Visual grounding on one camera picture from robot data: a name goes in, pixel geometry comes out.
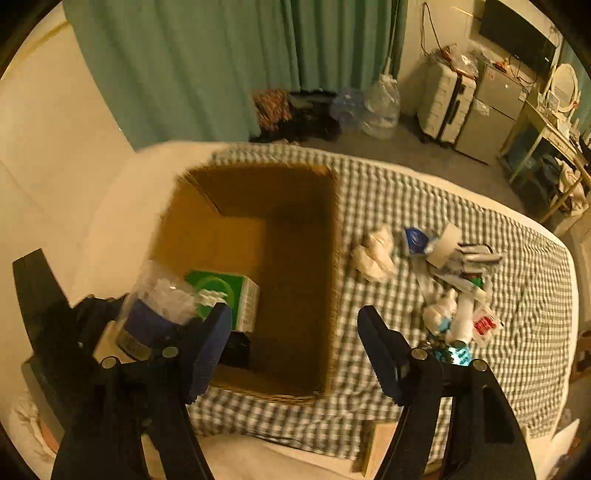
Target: white wall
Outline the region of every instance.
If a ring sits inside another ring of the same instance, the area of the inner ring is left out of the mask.
[[[94,211],[133,150],[88,71],[61,5],[0,80],[0,421],[31,353],[12,262],[42,247],[66,294]]]
[[[423,88],[421,67],[424,65],[424,56],[421,50],[420,37],[420,12],[423,1],[408,0],[404,46],[398,74],[402,111],[409,115],[416,113]],[[502,1],[538,28],[555,45],[560,45],[560,34],[550,34],[550,29],[553,26],[552,22],[529,0]],[[509,56],[505,50],[478,34],[480,29],[479,19],[482,18],[484,12],[485,2],[483,0],[428,0],[427,3],[431,9],[433,24],[442,47],[457,43],[458,48],[462,51],[470,51],[479,47],[487,48],[497,60]],[[427,13],[425,14],[424,24],[426,50],[431,52],[437,48],[437,43]],[[526,66],[521,67],[519,75],[528,81],[535,79],[535,74]]]

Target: silver refrigerator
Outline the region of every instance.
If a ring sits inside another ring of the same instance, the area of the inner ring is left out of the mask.
[[[517,120],[527,93],[489,64],[481,64],[478,85],[455,149],[486,164],[496,157]]]

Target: television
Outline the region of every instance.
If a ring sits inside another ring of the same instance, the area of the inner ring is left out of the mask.
[[[486,0],[480,35],[546,77],[556,47],[537,28],[499,0]]]

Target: red label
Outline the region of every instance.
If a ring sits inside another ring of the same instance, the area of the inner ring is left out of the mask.
[[[486,332],[496,328],[496,323],[489,316],[480,317],[474,324],[474,328],[479,335],[484,335]]]

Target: clear plastic container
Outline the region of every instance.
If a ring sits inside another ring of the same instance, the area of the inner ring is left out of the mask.
[[[130,357],[146,360],[153,349],[178,337],[195,317],[196,307],[193,287],[150,261],[121,307],[115,329],[117,345]]]
[[[363,93],[355,88],[345,88],[330,104],[330,116],[337,120],[342,131],[359,129],[365,108]]]
[[[391,139],[400,117],[398,82],[391,75],[380,75],[363,97],[366,111],[361,122],[362,132],[380,140]]]
[[[398,121],[390,121],[384,117],[365,111],[361,122],[361,131],[378,140],[390,140],[394,136]]]

